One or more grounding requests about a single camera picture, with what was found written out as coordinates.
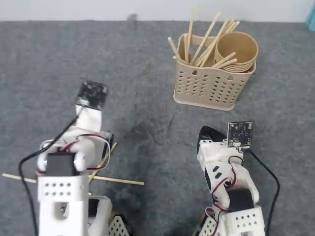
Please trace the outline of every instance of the perforated plastic part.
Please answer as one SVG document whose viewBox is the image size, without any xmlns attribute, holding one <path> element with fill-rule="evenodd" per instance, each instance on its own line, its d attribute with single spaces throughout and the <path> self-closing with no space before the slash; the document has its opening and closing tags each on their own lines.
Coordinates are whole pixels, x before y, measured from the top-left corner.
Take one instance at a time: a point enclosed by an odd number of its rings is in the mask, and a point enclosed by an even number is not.
<svg viewBox="0 0 315 236">
<path fill-rule="evenodd" d="M 198 236 L 212 236 L 216 228 L 216 222 L 211 217 L 207 217 Z"/>
<path fill-rule="evenodd" d="M 199 45 L 203 37 L 193 35 L 191 43 Z M 214 37 L 209 37 L 205 47 Z M 184 37 L 179 39 L 179 54 L 185 58 Z M 213 65 L 214 54 L 210 55 L 209 66 Z M 229 111 L 251 74 L 256 70 L 256 63 L 246 73 L 230 73 L 214 68 L 199 68 L 177 62 L 174 100 L 178 103 Z"/>
<path fill-rule="evenodd" d="M 229 234 L 239 234 L 243 232 L 253 232 L 253 235 L 264 234 L 264 220 L 261 207 L 255 206 L 253 209 L 231 212 L 224 216 L 227 231 Z"/>
<path fill-rule="evenodd" d="M 129 236 L 128 230 L 120 216 L 115 216 L 109 225 L 109 236 Z"/>
</svg>

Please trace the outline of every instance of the beige utensil holder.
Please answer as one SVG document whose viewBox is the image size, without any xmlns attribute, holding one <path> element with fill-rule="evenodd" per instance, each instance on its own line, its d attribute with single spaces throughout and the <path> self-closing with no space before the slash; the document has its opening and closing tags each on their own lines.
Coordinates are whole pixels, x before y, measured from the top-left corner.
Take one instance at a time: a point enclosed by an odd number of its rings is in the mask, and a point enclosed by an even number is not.
<svg viewBox="0 0 315 236">
<path fill-rule="evenodd" d="M 199 45 L 203 37 L 192 35 L 191 44 Z M 208 37 L 204 47 L 208 47 L 215 37 Z M 179 55 L 185 59 L 184 35 L 178 43 Z M 256 70 L 256 63 L 246 73 L 230 73 L 221 69 L 200 68 L 176 61 L 176 83 L 174 100 L 177 103 L 205 108 L 230 111 L 244 88 L 247 80 Z M 205 66 L 214 63 L 214 50 Z"/>
</svg>

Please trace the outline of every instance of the white wire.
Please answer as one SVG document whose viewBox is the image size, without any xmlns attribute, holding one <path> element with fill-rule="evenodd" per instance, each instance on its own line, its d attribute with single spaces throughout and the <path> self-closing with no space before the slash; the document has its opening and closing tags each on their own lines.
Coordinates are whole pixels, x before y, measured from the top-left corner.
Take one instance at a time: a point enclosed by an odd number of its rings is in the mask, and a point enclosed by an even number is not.
<svg viewBox="0 0 315 236">
<path fill-rule="evenodd" d="M 111 150 L 111 147 L 109 145 L 109 142 L 104 137 L 99 137 L 99 136 L 94 136 L 94 135 L 98 135 L 98 134 L 84 134 L 81 137 L 99 138 L 99 139 L 102 139 L 103 141 L 106 142 L 106 144 L 107 144 L 107 152 L 108 152 L 108 159 L 107 159 L 106 166 L 104 168 L 102 168 L 102 169 L 105 169 L 108 166 L 109 161 L 110 161 L 110 150 Z"/>
</svg>

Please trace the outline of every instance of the ventilation hole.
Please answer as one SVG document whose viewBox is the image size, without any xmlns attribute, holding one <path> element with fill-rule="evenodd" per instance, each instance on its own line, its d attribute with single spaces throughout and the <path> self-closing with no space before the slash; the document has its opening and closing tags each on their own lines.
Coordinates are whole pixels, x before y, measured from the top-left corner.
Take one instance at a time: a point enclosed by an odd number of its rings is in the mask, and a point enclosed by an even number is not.
<svg viewBox="0 0 315 236">
<path fill-rule="evenodd" d="M 218 179 L 218 178 L 220 178 L 221 175 L 222 175 L 222 173 L 219 172 L 219 173 L 216 174 L 215 178 Z"/>
<path fill-rule="evenodd" d="M 218 168 L 220 168 L 220 166 L 215 166 L 215 167 L 212 169 L 212 171 L 213 171 L 213 172 L 216 172 L 216 171 L 218 170 Z"/>
</svg>

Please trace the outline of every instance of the black cable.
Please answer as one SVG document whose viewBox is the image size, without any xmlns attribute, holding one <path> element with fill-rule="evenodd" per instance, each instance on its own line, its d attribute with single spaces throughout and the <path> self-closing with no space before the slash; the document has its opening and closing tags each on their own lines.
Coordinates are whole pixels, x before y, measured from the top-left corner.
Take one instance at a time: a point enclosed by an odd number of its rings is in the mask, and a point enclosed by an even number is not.
<svg viewBox="0 0 315 236">
<path fill-rule="evenodd" d="M 269 236 L 269 232 L 270 232 L 270 225 L 271 225 L 271 220 L 272 220 L 272 215 L 274 213 L 274 209 L 275 209 L 275 205 L 276 205 L 276 201 L 278 199 L 278 196 L 279 196 L 279 192 L 280 192 L 280 182 L 277 178 L 277 176 L 255 155 L 255 153 L 253 153 L 251 150 L 250 150 L 250 154 L 256 159 L 256 161 L 262 165 L 266 171 L 269 172 L 269 174 L 275 179 L 276 183 L 277 183 L 277 191 L 276 191 L 276 194 L 274 196 L 274 199 L 271 203 L 271 207 L 270 207 L 270 212 L 269 212 L 269 217 L 268 217 L 268 223 L 267 223 L 267 228 L 266 228 L 266 236 Z"/>
<path fill-rule="evenodd" d="M 38 227 L 37 227 L 37 221 L 36 221 L 36 212 L 35 212 L 35 206 L 34 206 L 34 201 L 31 195 L 31 191 L 29 189 L 28 184 L 26 183 L 26 181 L 24 180 L 24 174 L 23 174 L 23 170 L 22 170 L 22 165 L 32 159 L 33 157 L 36 157 L 38 155 L 40 155 L 41 153 L 47 151 L 52 145 L 54 145 L 58 139 L 61 138 L 61 136 L 77 121 L 81 111 L 78 113 L 78 115 L 76 115 L 76 117 L 63 129 L 63 131 L 57 135 L 57 137 L 50 143 L 48 144 L 46 147 L 42 148 L 41 150 L 38 150 L 30 155 L 28 155 L 27 157 L 23 158 L 20 163 L 19 163 L 19 175 L 21 177 L 22 180 L 22 184 L 24 185 L 29 203 L 30 203 L 30 207 L 31 207 L 31 217 L 32 217 L 32 221 L 33 221 L 33 227 L 34 227 L 34 233 L 35 236 L 38 236 Z"/>
</svg>

